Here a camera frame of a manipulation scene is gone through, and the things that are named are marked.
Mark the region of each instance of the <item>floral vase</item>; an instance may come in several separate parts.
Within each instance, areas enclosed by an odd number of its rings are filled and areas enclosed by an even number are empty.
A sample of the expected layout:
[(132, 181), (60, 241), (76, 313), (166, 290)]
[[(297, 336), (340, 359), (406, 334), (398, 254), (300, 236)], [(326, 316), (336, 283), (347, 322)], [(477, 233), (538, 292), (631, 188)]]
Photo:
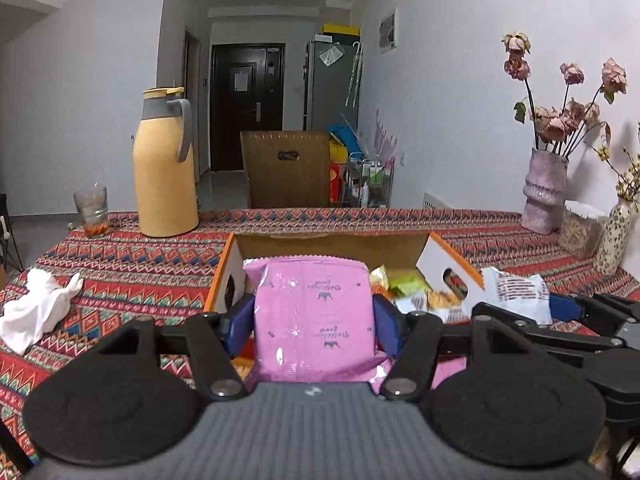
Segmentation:
[(564, 156), (531, 150), (529, 173), (522, 189), (527, 203), (520, 224), (525, 229), (548, 235), (561, 227), (568, 167), (569, 161)]
[(631, 228), (632, 204), (620, 199), (614, 206), (604, 226), (604, 232), (593, 266), (604, 276), (613, 276), (618, 270), (625, 252), (626, 238)]

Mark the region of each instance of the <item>door frame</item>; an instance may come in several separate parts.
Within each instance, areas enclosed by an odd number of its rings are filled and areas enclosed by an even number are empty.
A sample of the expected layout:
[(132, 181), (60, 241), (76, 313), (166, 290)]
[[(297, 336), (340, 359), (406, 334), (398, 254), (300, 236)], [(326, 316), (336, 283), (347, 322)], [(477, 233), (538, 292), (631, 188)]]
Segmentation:
[(211, 72), (209, 73), (209, 166), (211, 172), (219, 171), (214, 167), (213, 149), (216, 147), (214, 136), (216, 134), (214, 124), (216, 116), (214, 113), (215, 92), (216, 92), (216, 52), (219, 48), (276, 48), (280, 49), (280, 116), (284, 124), (284, 75), (285, 75), (285, 52), (286, 43), (216, 43), (211, 45)]
[[(194, 179), (196, 183), (200, 181), (200, 57), (202, 52), (202, 42), (190, 33), (188, 29), (184, 31), (184, 42), (182, 44), (182, 70), (181, 70), (181, 85), (184, 86), (184, 94), (190, 98), (191, 107), (195, 108), (196, 113), (192, 117), (194, 128), (192, 131), (191, 145), (193, 146), (193, 171)], [(195, 63), (195, 81), (189, 78), (190, 63)], [(190, 88), (187, 85), (190, 84), (191, 89), (195, 89), (196, 95), (191, 96), (189, 93)]]

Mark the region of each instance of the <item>red patterned tablecloth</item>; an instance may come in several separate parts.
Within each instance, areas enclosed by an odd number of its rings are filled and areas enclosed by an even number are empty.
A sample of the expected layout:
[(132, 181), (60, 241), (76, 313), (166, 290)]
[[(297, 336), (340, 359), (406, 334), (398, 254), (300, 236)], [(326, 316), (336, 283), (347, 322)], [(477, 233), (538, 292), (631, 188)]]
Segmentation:
[[(640, 283), (619, 270), (602, 277), (590, 260), (576, 260), (556, 245), (557, 235), (525, 231), (514, 213), (470, 210), (293, 209), (208, 213), (199, 227), (168, 239), (140, 234), (135, 214), (111, 216), (114, 231), (88, 240), (74, 231), (38, 259), (64, 285), (78, 271), (84, 288), (58, 330), (18, 357), (0, 341), (0, 416), (21, 446), (34, 456), (22, 425), (22, 404), (46, 377), (98, 339), (141, 314), (175, 324), (199, 312), (220, 253), (231, 232), (398, 232), (436, 230), (477, 267), (492, 265), (519, 274), (540, 273), (554, 292), (610, 292), (640, 300)], [(0, 304), (26, 293), (26, 273), (0, 292)], [(576, 325), (560, 327), (575, 330)], [(165, 356), (162, 367), (188, 379), (181, 356)], [(0, 454), (0, 480), (17, 475)]]

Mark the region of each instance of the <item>metal screw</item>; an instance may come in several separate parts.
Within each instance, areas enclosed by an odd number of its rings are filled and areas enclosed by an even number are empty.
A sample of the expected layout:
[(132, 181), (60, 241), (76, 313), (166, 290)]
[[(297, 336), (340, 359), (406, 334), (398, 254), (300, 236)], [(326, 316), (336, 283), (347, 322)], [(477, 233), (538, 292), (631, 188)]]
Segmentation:
[(411, 379), (398, 377), (385, 382), (385, 390), (393, 396), (409, 395), (417, 390), (418, 385)]
[(233, 379), (222, 379), (211, 385), (211, 391), (217, 397), (232, 397), (242, 390), (242, 385)]

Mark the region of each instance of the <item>open cardboard box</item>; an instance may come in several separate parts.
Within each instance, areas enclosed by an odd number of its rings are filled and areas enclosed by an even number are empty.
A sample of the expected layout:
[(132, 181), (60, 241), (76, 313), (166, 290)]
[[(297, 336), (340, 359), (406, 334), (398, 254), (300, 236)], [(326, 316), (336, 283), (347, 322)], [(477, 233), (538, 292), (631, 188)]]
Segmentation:
[(249, 258), (268, 256), (338, 256), (363, 262), (369, 271), (384, 265), (390, 276), (418, 270), (434, 290), (450, 290), (444, 281), (453, 271), (468, 293), (462, 310), (470, 316), (484, 299), (482, 276), (436, 233), (312, 234), (312, 235), (231, 235), (223, 250), (205, 311), (224, 314), (250, 291), (242, 263)]

